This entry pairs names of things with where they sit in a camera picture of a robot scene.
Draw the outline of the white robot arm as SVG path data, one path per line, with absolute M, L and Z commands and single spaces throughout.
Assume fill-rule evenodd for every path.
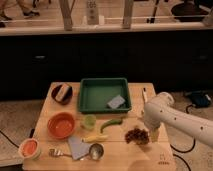
M 173 108 L 174 98 L 161 92 L 144 105 L 144 125 L 149 131 L 166 123 L 213 148 L 213 121 L 185 114 Z

